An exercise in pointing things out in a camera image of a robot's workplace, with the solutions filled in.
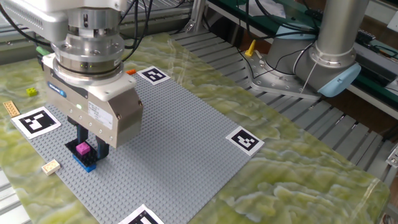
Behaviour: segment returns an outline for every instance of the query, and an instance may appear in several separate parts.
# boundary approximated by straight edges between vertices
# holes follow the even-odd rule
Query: metal bracket
[[[392,167],[398,167],[398,144],[394,146],[390,156],[387,158],[386,162],[390,164]]]
[[[244,57],[250,63],[250,65],[247,66],[251,66],[253,70],[253,75],[248,75],[251,88],[259,91],[311,100],[317,100],[321,97],[321,94],[315,92],[315,90],[308,85],[301,93],[303,84],[298,77],[274,71],[266,62],[261,60],[257,54],[253,54],[251,57],[244,55]]]
[[[189,20],[189,22],[184,27],[184,31],[190,32],[194,26],[195,26],[195,21]]]
[[[201,18],[205,11],[206,0],[194,0],[191,19],[184,27],[186,32],[198,32],[200,30]]]

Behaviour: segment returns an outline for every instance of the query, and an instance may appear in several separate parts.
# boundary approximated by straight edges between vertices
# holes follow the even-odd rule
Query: black cable
[[[292,25],[292,24],[284,24],[284,23],[281,23],[281,22],[275,20],[275,19],[272,17],[272,15],[267,11],[267,9],[265,9],[265,8],[262,6],[262,4],[259,2],[259,0],[255,0],[255,2],[256,2],[256,4],[257,4],[257,6],[259,7],[259,9],[261,10],[261,12],[262,12],[265,16],[267,16],[268,19],[270,19],[273,23],[275,23],[275,24],[277,24],[277,25],[279,25],[279,26],[288,28],[288,29],[296,30],[296,31],[310,31],[310,30],[308,30],[308,28],[306,28],[306,27],[299,27],[299,26],[295,26],[295,25]]]
[[[131,46],[125,45],[125,49],[134,49],[137,45],[137,35],[138,35],[138,0],[134,1],[135,7],[134,7],[134,43]]]
[[[249,61],[246,59],[246,57],[243,56],[243,54],[241,53],[241,51],[238,48],[236,48],[236,50],[242,56],[242,58],[246,61],[246,63],[248,64],[248,66],[250,68],[251,76],[254,77],[253,69],[251,68]]]
[[[275,70],[277,69],[278,65],[279,65],[279,62],[280,62],[283,58],[288,57],[288,56],[293,55],[293,54],[296,54],[297,52],[302,52],[303,50],[305,50],[305,49],[296,50],[296,51],[293,52],[293,53],[290,53],[290,54],[287,54],[287,55],[282,56],[282,57],[281,57],[280,59],[278,59],[278,61],[276,62],[275,68],[272,68],[271,70],[266,71],[266,72],[264,72],[264,73],[258,75],[256,78],[260,77],[261,75],[265,75],[265,74],[267,74],[267,73],[269,73],[269,72],[275,71]]]
[[[10,25],[16,30],[18,31],[18,33],[20,33],[20,35],[23,35],[26,39],[31,40],[33,42],[35,42],[36,44],[41,44],[44,46],[48,46],[50,47],[50,43],[46,43],[46,42],[42,42],[40,40],[37,40],[27,34],[25,34],[15,23],[14,21],[12,21],[12,19],[8,16],[8,14],[5,12],[4,8],[1,6],[0,4],[0,12],[1,14],[4,16],[4,18],[6,18],[6,20],[8,21],[8,23],[10,23]]]
[[[290,54],[287,54],[287,55],[282,56],[280,59],[278,59],[276,65],[275,65],[275,68],[273,68],[272,70],[266,71],[266,72],[264,72],[264,73],[258,75],[256,78],[260,77],[261,75],[265,75],[265,74],[267,74],[267,73],[269,73],[269,72],[275,71],[276,68],[277,68],[278,65],[279,65],[279,62],[280,62],[283,58],[288,57],[288,56],[293,55],[293,54],[296,54],[297,52],[300,52],[300,51],[301,51],[301,52],[303,51],[303,53],[304,53],[304,52],[305,52],[306,50],[308,50],[314,43],[315,43],[315,40],[314,40],[310,45],[308,45],[305,49],[296,50],[295,52],[292,52],[292,53],[290,53]],[[243,56],[243,54],[240,52],[240,50],[239,50],[238,48],[236,48],[236,49],[238,50],[238,52],[239,52],[239,54],[242,56],[242,58],[248,63],[249,68],[250,68],[250,72],[251,72],[251,76],[252,76],[252,80],[256,79],[256,78],[254,78],[253,69],[251,68],[249,61]]]
[[[305,0],[303,0],[303,3],[304,3],[304,6],[305,6],[308,10],[311,10],[310,7],[308,6],[308,4],[307,4],[307,2],[306,2]],[[315,21],[315,19],[314,19],[313,17],[311,17],[311,19],[312,19],[314,28],[315,28],[316,30],[319,30],[319,27],[318,27],[317,22]]]
[[[145,10],[145,18],[148,16],[147,12],[147,4],[145,3],[145,0],[142,0],[142,3],[144,4],[144,10]]]
[[[36,36],[36,33],[35,33],[35,32],[33,32],[33,38],[37,40],[37,36]]]
[[[152,10],[152,3],[153,3],[153,2],[154,2],[154,0],[150,0],[150,1],[149,1],[148,15],[147,15],[146,20],[145,20],[144,30],[142,31],[142,35],[141,35],[141,37],[140,37],[140,39],[139,39],[139,41],[138,41],[138,43],[137,43],[137,45],[136,45],[136,48],[131,50],[131,52],[129,53],[129,55],[123,59],[123,62],[125,62],[129,57],[131,57],[131,56],[133,55],[133,53],[137,50],[139,44],[141,43],[142,39],[143,39],[144,36],[146,35],[146,32],[147,32],[147,30],[148,30],[148,23],[149,23],[150,12],[151,12],[151,10]]]
[[[131,5],[129,6],[129,8],[126,10],[126,12],[124,13],[124,15],[122,16],[122,18],[119,21],[119,25],[123,22],[124,18],[126,18],[127,14],[129,14],[129,11],[131,10],[131,8],[133,7],[133,5],[137,3],[138,4],[138,0],[134,0]]]
[[[180,6],[181,6],[182,4],[184,4],[184,3],[185,3],[185,0],[182,0],[182,2],[180,2],[180,4],[178,4],[177,6],[175,6],[174,9],[180,7]]]
[[[393,88],[388,88],[388,87],[385,87],[385,88],[388,89],[388,90],[392,90],[392,91],[398,92],[398,90],[395,90],[395,89],[393,89]]]
[[[122,34],[122,33],[120,33],[120,32],[119,32],[119,34],[120,34],[121,36],[125,37],[126,39],[132,39],[132,40],[134,40],[134,37],[131,37],[131,36],[127,35],[127,34]]]
[[[239,0],[236,0],[236,7],[238,8],[238,10],[239,10]],[[238,18],[239,19],[239,27],[241,27],[242,25],[241,25],[241,18]]]
[[[276,34],[276,35],[268,35],[265,37],[253,37],[251,35],[250,32],[250,25],[249,25],[249,4],[246,4],[246,30],[248,31],[248,35],[252,40],[265,40],[265,39],[272,39],[272,38],[276,38],[276,37],[282,37],[282,36],[286,36],[286,35],[294,35],[294,34],[317,34],[317,32],[304,32],[304,31],[297,31],[297,32],[288,32],[288,33],[284,33],[284,34]]]
[[[174,34],[178,34],[179,32],[181,32],[181,30],[183,30],[184,29],[184,27],[182,27],[181,29],[179,29],[179,30],[177,30],[177,31],[175,31],[172,35],[174,35]]]
[[[317,41],[318,37],[316,37],[313,42],[311,43],[311,45],[309,45],[308,47],[306,47],[303,51],[303,53],[300,54],[300,56],[298,56],[297,62],[299,62],[299,60],[301,59],[301,57],[303,57],[304,53]],[[294,68],[293,68],[293,73],[296,74],[296,68],[297,68],[297,64],[295,64]]]

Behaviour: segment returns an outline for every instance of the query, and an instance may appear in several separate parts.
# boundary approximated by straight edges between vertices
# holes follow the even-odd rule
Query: green marble table surface
[[[168,34],[146,37],[125,69],[155,65],[245,127],[265,145],[190,221],[206,223],[376,223],[389,189],[300,129]],[[28,97],[25,89],[39,94]],[[45,104],[37,60],[0,66],[0,100],[21,113]],[[33,223],[97,223],[0,109],[0,166]]]

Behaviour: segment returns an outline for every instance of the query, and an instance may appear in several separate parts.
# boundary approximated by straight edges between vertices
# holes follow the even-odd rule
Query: yellow-green lego brick
[[[29,96],[35,96],[35,95],[37,95],[37,90],[35,88],[29,88],[29,89],[26,89],[26,93]]]

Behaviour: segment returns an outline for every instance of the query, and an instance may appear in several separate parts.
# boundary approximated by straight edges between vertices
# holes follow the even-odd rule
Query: white wire
[[[310,77],[311,77],[311,74],[312,74],[313,70],[315,69],[315,66],[317,66],[317,63],[316,63],[316,62],[315,62],[315,64],[313,65],[313,67],[312,67],[312,69],[311,69],[311,72],[310,72],[310,74],[308,75],[308,78],[307,78],[307,80],[305,81],[304,86],[303,86],[303,88],[302,88],[300,94],[303,93],[305,87],[307,86],[307,83],[308,83],[308,81],[309,81],[309,79],[310,79]]]

